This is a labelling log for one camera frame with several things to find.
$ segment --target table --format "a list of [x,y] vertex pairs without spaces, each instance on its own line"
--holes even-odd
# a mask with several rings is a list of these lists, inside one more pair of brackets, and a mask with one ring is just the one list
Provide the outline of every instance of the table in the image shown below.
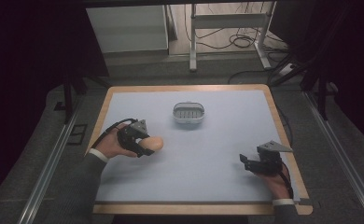
[[[198,86],[139,86],[113,87],[109,89],[99,118],[91,136],[89,146],[100,135],[105,117],[115,92],[162,92],[162,91],[263,91],[276,131],[283,145],[289,146],[283,125],[276,111],[270,91],[265,85],[198,85]],[[301,178],[301,174],[293,154],[286,154],[291,175],[296,181],[301,202],[297,209],[300,215],[309,215],[313,211],[308,201],[308,193]],[[149,215],[269,215],[273,213],[270,203],[97,203],[94,213],[102,214],[149,214]]]

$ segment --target gray floor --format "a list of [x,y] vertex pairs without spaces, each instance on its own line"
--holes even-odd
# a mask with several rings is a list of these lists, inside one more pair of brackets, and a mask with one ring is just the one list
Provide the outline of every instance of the gray floor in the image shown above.
[[[110,65],[111,77],[106,81],[118,86],[132,85],[192,85],[227,84],[229,77],[240,71],[261,69],[256,54],[200,56],[198,72],[189,72],[187,58],[162,59],[158,62]],[[231,83],[265,83],[267,73],[252,72],[235,77]],[[273,98],[284,114],[292,133],[287,130],[303,181],[310,195],[314,212],[302,216],[301,223],[364,223],[364,209],[343,172],[329,143],[314,119],[311,108],[299,89],[301,77],[295,77],[273,89]],[[106,89],[85,79],[89,86],[78,111],[76,125],[87,125],[83,141],[75,136],[68,139],[54,176],[34,223],[45,218],[60,182],[69,170],[83,159],[98,117]],[[54,111],[63,101],[63,88],[51,91],[42,119],[39,121],[20,159],[0,187],[0,223],[16,223],[38,179],[44,163],[63,128],[63,112]],[[328,116],[334,131],[364,180],[364,136],[328,97]],[[94,215],[94,223],[112,223],[110,215]],[[272,216],[250,217],[134,217],[118,216],[118,223],[190,222],[190,223],[271,223]]]

